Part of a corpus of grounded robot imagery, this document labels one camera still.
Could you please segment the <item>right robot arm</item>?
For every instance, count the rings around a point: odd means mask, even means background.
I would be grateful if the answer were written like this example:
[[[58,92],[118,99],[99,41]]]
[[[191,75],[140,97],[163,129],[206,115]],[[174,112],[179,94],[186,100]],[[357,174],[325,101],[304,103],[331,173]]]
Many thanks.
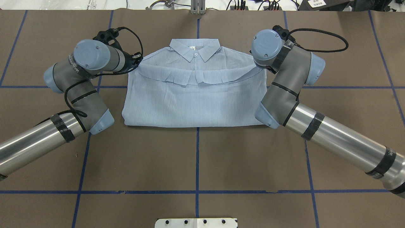
[[[275,26],[258,32],[251,54],[256,65],[274,73],[275,79],[260,102],[255,117],[276,129],[284,126],[306,141],[330,151],[382,182],[389,192],[404,198],[404,155],[309,107],[299,93],[313,86],[325,60],[299,47],[290,31]]]

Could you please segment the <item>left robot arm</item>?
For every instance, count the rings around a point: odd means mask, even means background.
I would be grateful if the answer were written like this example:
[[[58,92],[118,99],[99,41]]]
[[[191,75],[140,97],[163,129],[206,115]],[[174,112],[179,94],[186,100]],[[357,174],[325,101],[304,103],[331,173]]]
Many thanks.
[[[65,109],[1,143],[1,180],[84,133],[95,135],[112,126],[115,120],[92,81],[126,74],[142,58],[143,46],[129,54],[116,40],[79,41],[66,59],[44,73],[46,86],[62,95]]]

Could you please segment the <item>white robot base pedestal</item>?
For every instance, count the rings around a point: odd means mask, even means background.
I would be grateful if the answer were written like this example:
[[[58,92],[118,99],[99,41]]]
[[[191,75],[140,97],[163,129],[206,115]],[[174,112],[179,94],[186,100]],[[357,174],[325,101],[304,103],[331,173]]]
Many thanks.
[[[238,228],[236,218],[165,218],[158,219],[155,228]]]

